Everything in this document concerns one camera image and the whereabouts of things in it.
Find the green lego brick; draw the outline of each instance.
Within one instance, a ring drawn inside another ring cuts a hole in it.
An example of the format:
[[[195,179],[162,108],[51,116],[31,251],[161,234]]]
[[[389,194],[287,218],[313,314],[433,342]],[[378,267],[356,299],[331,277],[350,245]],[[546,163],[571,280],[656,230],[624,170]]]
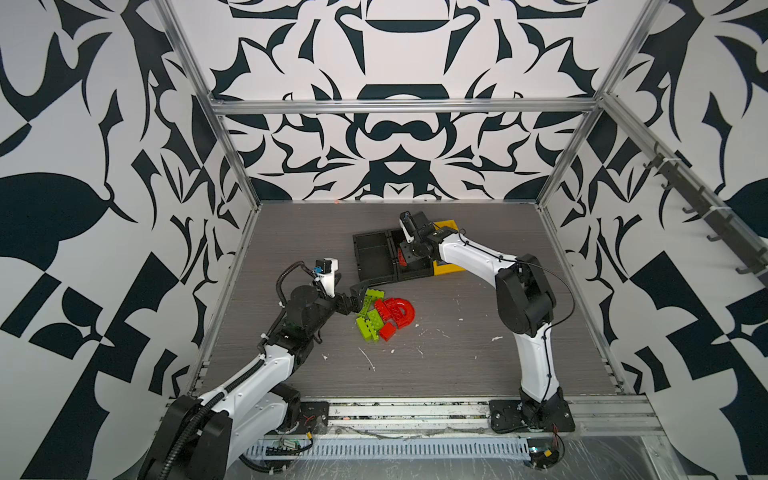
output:
[[[371,323],[372,330],[378,332],[384,326],[384,320],[379,312],[374,309],[367,313],[368,321]]]
[[[362,333],[362,337],[366,342],[370,342],[373,338],[373,334],[371,334],[371,329],[368,325],[366,325],[366,321],[362,319],[361,316],[357,317],[357,328],[360,329],[360,333]]]
[[[368,289],[366,290],[366,296],[370,296],[374,300],[384,300],[384,292],[381,290]]]
[[[371,309],[371,305],[379,299],[384,298],[384,292],[381,290],[366,290],[366,298],[362,302],[362,309],[360,309],[358,316],[365,316],[366,312]]]
[[[374,342],[379,341],[379,331],[375,328],[373,328],[373,325],[371,325],[370,320],[366,320],[366,325],[368,326],[368,330],[371,332],[371,336],[373,337]]]

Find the red lego brick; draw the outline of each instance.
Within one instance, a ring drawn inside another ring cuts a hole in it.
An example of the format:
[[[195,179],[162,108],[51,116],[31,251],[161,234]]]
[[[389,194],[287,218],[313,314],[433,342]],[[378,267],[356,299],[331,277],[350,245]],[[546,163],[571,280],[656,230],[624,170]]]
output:
[[[397,249],[397,263],[399,263],[403,268],[408,266],[406,263],[406,258],[402,255],[402,250],[400,249]]]
[[[388,342],[389,339],[392,338],[393,335],[395,335],[395,332],[397,329],[394,325],[392,325],[392,322],[387,322],[381,330],[379,330],[379,336],[384,339],[385,342]]]
[[[384,304],[381,299],[375,301],[373,307],[377,312],[379,312],[379,315],[382,317],[384,323],[386,323],[387,320],[392,319],[392,312],[389,311],[389,309],[386,307],[386,304]]]
[[[389,309],[392,318],[397,323],[397,328],[401,329],[413,322],[416,317],[416,311],[408,300],[402,298],[388,298],[384,300],[384,305]]]

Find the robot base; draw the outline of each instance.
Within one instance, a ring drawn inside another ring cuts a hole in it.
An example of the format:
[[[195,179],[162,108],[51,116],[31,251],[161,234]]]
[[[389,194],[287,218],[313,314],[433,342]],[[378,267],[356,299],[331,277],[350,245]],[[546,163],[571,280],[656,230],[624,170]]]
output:
[[[559,432],[573,432],[576,429],[568,402],[563,399],[563,389],[542,405],[525,392],[520,391],[520,400],[491,400],[491,429],[496,433],[543,430],[552,432],[553,425]]]

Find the black and white patterned wall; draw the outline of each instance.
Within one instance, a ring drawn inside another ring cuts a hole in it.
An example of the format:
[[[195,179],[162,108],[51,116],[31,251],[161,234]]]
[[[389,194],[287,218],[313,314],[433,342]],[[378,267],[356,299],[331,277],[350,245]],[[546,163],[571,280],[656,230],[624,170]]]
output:
[[[0,7],[3,478],[113,478],[189,383],[250,205],[145,0]]]
[[[176,0],[224,100],[591,97],[635,0]],[[265,200],[533,200],[576,114],[231,118]]]
[[[582,115],[231,115],[263,200],[535,200]]]
[[[619,90],[763,237],[766,7],[672,0]],[[647,161],[603,114],[548,205],[558,239],[687,473],[768,474],[768,290]]]
[[[619,98],[768,237],[768,5],[671,0]]]

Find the hook rack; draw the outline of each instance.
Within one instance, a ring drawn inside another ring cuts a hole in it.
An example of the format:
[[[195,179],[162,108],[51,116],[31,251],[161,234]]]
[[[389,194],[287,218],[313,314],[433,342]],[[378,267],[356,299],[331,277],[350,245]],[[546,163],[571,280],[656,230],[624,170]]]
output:
[[[714,230],[707,235],[710,242],[723,241],[744,262],[736,268],[740,275],[753,273],[768,286],[768,247],[696,174],[679,158],[657,154],[645,164],[656,168],[667,179],[663,189],[675,189],[690,205],[686,214],[696,214]]]

